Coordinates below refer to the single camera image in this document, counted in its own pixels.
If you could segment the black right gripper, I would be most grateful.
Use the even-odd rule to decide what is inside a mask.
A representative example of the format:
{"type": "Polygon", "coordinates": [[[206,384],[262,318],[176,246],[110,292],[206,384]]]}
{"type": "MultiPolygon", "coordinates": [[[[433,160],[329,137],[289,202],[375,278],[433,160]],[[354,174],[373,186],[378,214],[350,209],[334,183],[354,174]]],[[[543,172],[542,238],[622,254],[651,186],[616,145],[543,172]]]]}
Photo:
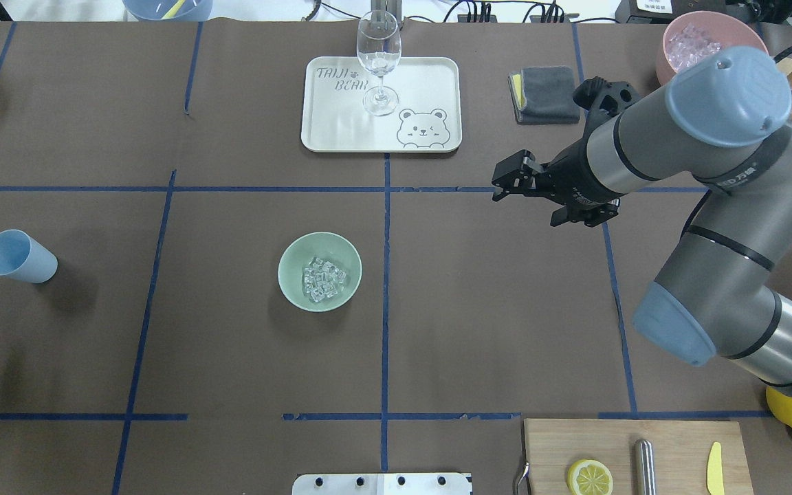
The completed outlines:
{"type": "Polygon", "coordinates": [[[492,201],[508,195],[540,197],[541,190],[543,197],[560,204],[552,213],[553,228],[563,223],[594,228],[618,216],[620,194],[604,187],[591,172],[585,144],[577,141],[548,162],[538,161],[527,149],[500,160],[492,175],[492,201]]]}

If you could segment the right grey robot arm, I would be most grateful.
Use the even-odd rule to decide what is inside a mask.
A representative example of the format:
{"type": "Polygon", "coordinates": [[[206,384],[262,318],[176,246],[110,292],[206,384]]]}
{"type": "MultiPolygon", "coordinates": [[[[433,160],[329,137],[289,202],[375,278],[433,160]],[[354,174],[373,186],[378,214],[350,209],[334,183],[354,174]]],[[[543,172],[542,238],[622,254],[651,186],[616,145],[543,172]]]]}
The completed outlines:
{"type": "Polygon", "coordinates": [[[722,356],[792,397],[792,300],[767,280],[792,244],[792,94],[758,48],[708,56],[642,97],[596,76],[574,103],[582,137],[551,161],[516,151],[494,167],[493,200],[559,204],[551,226],[594,228],[628,193],[691,173],[707,194],[648,286],[632,323],[691,366],[722,356]]]}

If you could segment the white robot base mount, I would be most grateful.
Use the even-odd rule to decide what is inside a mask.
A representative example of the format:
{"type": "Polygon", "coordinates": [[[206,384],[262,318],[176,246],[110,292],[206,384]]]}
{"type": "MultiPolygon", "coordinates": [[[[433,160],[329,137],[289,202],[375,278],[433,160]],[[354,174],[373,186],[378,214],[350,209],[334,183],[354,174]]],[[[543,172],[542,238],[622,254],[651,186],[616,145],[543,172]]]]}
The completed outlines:
{"type": "Polygon", "coordinates": [[[305,474],[292,494],[472,494],[469,474],[459,472],[305,474]]]}

